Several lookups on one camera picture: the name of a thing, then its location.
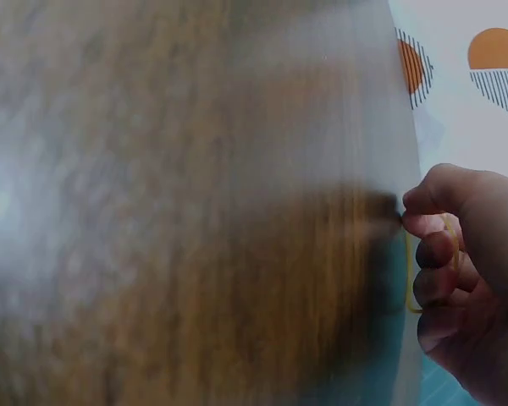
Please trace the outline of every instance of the finger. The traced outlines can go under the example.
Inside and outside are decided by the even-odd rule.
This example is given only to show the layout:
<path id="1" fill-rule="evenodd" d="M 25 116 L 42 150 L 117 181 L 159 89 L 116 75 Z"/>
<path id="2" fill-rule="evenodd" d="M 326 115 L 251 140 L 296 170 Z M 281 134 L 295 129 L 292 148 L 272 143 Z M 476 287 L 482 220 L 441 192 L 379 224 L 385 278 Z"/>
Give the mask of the finger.
<path id="1" fill-rule="evenodd" d="M 425 179 L 403 197 L 411 214 L 449 212 L 460 216 L 462 207 L 475 192 L 477 171 L 449 164 L 437 165 Z"/>
<path id="2" fill-rule="evenodd" d="M 457 287 L 470 293 L 478 285 L 480 275 L 474 264 L 472 264 L 472 260 L 468 254 L 461 253 L 459 264 Z"/>
<path id="3" fill-rule="evenodd" d="M 448 222 L 450 223 L 452 230 L 456 234 L 457 240 L 459 241 L 460 250 L 465 250 L 465 243 L 463 241 L 463 232 L 461 231 L 461 225 L 459 219 L 451 214 L 445 214 Z M 445 222 L 440 215 L 425 216 L 411 214 L 406 211 L 402 217 L 402 223 L 405 230 L 418 237 L 419 239 L 425 239 L 432 233 L 437 233 L 447 229 Z M 453 244 L 453 234 L 448 233 L 450 241 Z"/>
<path id="4" fill-rule="evenodd" d="M 429 234 L 417 246 L 416 261 L 421 268 L 445 266 L 455 254 L 455 246 L 449 231 Z"/>
<path id="5" fill-rule="evenodd" d="M 465 240 L 463 239 L 463 230 L 461 229 L 461 223 L 459 222 L 459 218 L 457 218 L 457 216 L 451 213 L 445 213 L 443 216 L 446 217 L 446 221 L 451 225 L 451 230 L 457 237 L 457 241 L 459 242 L 459 250 L 466 251 L 467 247 L 465 246 Z M 452 233 L 450 233 L 449 235 L 451 236 L 453 241 L 454 235 Z"/>
<path id="6" fill-rule="evenodd" d="M 440 216 L 423 216 L 411 214 L 408 211 L 403 214 L 402 222 L 405 230 L 419 239 L 424 239 L 429 234 L 437 233 L 445 228 L 444 221 Z"/>
<path id="7" fill-rule="evenodd" d="M 457 287 L 457 272 L 451 264 L 440 269 L 422 269 L 414 281 L 416 301 L 423 308 L 445 302 Z"/>
<path id="8" fill-rule="evenodd" d="M 459 307 L 426 309 L 417 324 L 417 338 L 422 350 L 431 356 L 443 340 L 459 332 L 464 316 L 465 309 Z"/>
<path id="9" fill-rule="evenodd" d="M 458 288 L 454 290 L 451 296 L 446 300 L 445 305 L 449 307 L 465 307 L 468 305 L 470 297 L 471 294 L 469 292 L 465 292 Z"/>

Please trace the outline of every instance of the wood grain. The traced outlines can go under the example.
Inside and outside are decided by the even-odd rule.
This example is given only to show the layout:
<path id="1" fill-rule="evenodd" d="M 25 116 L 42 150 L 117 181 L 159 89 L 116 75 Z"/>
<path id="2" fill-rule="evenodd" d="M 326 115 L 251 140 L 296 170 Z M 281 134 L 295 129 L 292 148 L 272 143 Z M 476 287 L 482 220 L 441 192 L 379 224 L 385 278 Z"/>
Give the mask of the wood grain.
<path id="1" fill-rule="evenodd" d="M 365 404 L 396 47 L 382 0 L 0 0 L 0 405 Z"/>

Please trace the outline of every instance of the hand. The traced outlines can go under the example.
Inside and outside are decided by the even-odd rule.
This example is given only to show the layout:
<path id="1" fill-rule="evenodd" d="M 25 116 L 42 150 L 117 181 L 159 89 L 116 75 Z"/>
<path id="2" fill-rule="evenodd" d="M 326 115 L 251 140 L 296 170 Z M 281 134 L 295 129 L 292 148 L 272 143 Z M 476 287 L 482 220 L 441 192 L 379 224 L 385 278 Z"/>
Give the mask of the hand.
<path id="1" fill-rule="evenodd" d="M 404 199 L 403 224 L 422 242 L 414 294 L 422 349 L 479 402 L 508 405 L 508 178 L 439 165 Z M 460 245 L 440 216 L 448 215 Z"/>

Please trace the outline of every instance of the rubber band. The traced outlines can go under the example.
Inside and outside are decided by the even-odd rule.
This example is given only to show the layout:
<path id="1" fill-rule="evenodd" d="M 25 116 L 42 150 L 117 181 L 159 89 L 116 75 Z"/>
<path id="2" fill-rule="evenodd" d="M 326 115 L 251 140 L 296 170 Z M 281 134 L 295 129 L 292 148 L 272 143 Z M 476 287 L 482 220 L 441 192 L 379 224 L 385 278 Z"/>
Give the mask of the rubber band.
<path id="1" fill-rule="evenodd" d="M 459 271 L 459 239 L 457 238 L 457 234 L 454 228 L 451 226 L 450 220 L 448 220 L 447 216 L 440 216 L 444 225 L 448 229 L 451 234 L 451 239 L 454 245 L 454 269 Z M 405 232 L 405 242 L 406 242 L 406 308 L 408 311 L 415 315 L 421 315 L 423 313 L 422 309 L 416 309 L 414 307 L 412 301 L 412 290 L 414 284 L 414 264 L 412 261 L 412 241 L 409 233 Z"/>

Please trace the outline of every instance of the patterned fabric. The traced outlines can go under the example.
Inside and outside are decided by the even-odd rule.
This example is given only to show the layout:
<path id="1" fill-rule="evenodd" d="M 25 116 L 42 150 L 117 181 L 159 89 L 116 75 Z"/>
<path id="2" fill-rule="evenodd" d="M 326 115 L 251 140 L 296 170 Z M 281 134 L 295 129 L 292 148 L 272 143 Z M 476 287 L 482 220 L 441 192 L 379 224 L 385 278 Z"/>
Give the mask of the patterned fabric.
<path id="1" fill-rule="evenodd" d="M 451 162 L 508 176 L 508 0 L 389 0 L 422 174 Z M 421 406 L 476 405 L 423 361 Z"/>

